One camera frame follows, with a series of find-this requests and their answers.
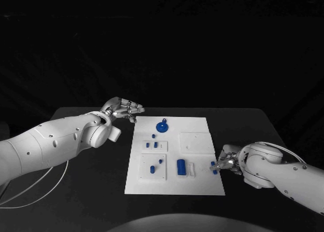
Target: table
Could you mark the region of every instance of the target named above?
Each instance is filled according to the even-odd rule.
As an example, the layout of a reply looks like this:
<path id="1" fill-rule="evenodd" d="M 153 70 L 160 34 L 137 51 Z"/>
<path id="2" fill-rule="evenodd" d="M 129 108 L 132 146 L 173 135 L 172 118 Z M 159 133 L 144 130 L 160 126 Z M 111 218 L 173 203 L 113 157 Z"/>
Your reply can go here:
<path id="1" fill-rule="evenodd" d="M 98 110 L 100 107 L 64 107 L 52 120 Z M 217 156 L 225 144 L 245 146 L 266 141 L 286 147 L 260 109 L 146 108 L 140 115 L 206 117 Z M 70 161 L 67 175 L 54 192 L 25 208 L 0 209 L 0 232 L 104 232 L 132 220 L 170 213 L 217 215 L 276 231 L 324 231 L 324 216 L 290 200 L 276 188 L 255 189 L 229 170 L 221 172 L 227 196 L 126 195 L 134 124 L 119 119 L 114 126 L 123 130 L 119 141 L 107 141 Z M 65 163 L 28 193 L 3 206 L 25 205 L 42 197 L 58 183 L 64 170 Z M 3 200 L 25 190 L 47 171 L 15 179 Z"/>

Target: blue round knob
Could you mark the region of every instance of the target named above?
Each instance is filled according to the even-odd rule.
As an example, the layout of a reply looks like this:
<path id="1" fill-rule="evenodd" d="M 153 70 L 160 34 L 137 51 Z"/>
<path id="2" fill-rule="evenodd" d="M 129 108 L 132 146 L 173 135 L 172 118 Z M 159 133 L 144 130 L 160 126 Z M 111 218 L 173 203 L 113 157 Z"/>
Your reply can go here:
<path id="1" fill-rule="evenodd" d="M 157 131 L 159 131 L 159 132 L 162 132 L 162 133 L 168 132 L 168 130 L 169 130 L 169 125 L 168 125 L 168 120 L 166 120 L 166 119 L 163 119 L 163 122 L 160 122 L 160 123 L 157 124 L 156 128 L 157 128 Z"/>

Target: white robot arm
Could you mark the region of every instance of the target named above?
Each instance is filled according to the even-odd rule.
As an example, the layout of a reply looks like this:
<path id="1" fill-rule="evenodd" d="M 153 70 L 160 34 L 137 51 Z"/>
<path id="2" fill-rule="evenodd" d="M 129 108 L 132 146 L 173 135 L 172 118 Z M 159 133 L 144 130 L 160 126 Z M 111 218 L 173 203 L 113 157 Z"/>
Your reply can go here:
<path id="1" fill-rule="evenodd" d="M 283 152 L 277 147 L 283 148 L 266 142 L 244 148 L 225 145 L 211 170 L 229 169 L 235 174 L 244 174 L 245 183 L 258 189 L 277 187 L 291 200 L 324 215 L 324 170 L 306 164 L 293 152 L 302 162 L 283 163 Z"/>
<path id="2" fill-rule="evenodd" d="M 113 98 L 101 111 L 42 123 L 19 136 L 0 141 L 0 185 L 23 174 L 61 165 L 83 150 L 98 148 L 110 139 L 117 141 L 121 130 L 113 126 L 117 118 L 143 113 L 143 105 Z"/>

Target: white cable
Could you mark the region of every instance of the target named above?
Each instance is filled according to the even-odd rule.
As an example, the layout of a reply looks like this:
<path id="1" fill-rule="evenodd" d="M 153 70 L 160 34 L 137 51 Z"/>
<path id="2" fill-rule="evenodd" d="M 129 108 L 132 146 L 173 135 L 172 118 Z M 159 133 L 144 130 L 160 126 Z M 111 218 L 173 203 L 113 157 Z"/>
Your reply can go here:
<path id="1" fill-rule="evenodd" d="M 59 185 L 59 183 L 61 183 L 61 181 L 62 181 L 62 178 L 64 178 L 65 173 L 67 173 L 67 170 L 68 170 L 68 165 L 70 165 L 70 161 L 67 162 L 65 172 L 64 172 L 64 175 L 62 175 L 61 180 L 59 180 L 58 184 L 55 185 L 55 187 Z M 5 201 L 3 203 L 0 203 L 0 205 L 3 205 L 5 203 L 8 203 L 10 200 L 13 200 L 16 197 L 19 197 L 29 189 L 32 189 L 32 187 L 34 187 L 34 186 L 39 183 L 39 181 L 45 178 L 45 176 L 48 175 L 48 173 L 44 175 L 44 177 L 36 181 L 36 183 L 35 183 L 22 193 L 19 193 L 19 194 L 18 194 L 15 197 L 12 197 L 8 201 Z M 48 196 L 48 194 L 45 194 L 35 202 L 38 202 L 41 199 L 44 199 L 44 198 Z M 18 208 L 23 208 L 23 207 L 32 205 L 35 202 L 32 202 L 32 203 L 28 204 L 28 205 L 19 206 L 19 207 L 0 207 L 0 209 L 18 209 Z"/>
<path id="2" fill-rule="evenodd" d="M 273 144 L 273 143 L 268 143 L 268 142 L 258 142 L 258 143 L 263 143 L 263 144 L 276 146 L 277 148 L 280 148 L 281 150 L 284 150 L 286 152 L 289 152 L 291 155 L 294 155 L 296 158 L 299 159 L 299 161 L 300 161 L 302 163 L 306 163 L 304 160 L 303 160 L 303 158 L 302 158 L 293 151 L 290 151 L 289 149 L 286 149 L 283 146 L 280 146 L 280 145 L 277 145 L 277 144 Z"/>

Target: blue object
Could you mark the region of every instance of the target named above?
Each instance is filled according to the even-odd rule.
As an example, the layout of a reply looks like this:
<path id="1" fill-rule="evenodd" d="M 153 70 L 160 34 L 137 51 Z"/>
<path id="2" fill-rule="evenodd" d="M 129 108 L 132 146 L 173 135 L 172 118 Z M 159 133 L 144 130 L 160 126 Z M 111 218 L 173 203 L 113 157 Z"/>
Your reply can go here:
<path id="1" fill-rule="evenodd" d="M 156 129 L 159 132 L 165 133 L 169 130 L 168 120 L 163 119 L 163 122 L 160 122 L 156 126 Z"/>
<path id="2" fill-rule="evenodd" d="M 212 164 L 212 166 L 215 166 L 217 163 L 212 161 L 211 164 Z M 215 173 L 215 175 L 218 175 L 218 170 L 214 170 L 214 173 Z"/>
<path id="3" fill-rule="evenodd" d="M 178 160 L 178 174 L 179 175 L 186 175 L 186 164 L 185 164 L 185 160 L 183 159 Z"/>

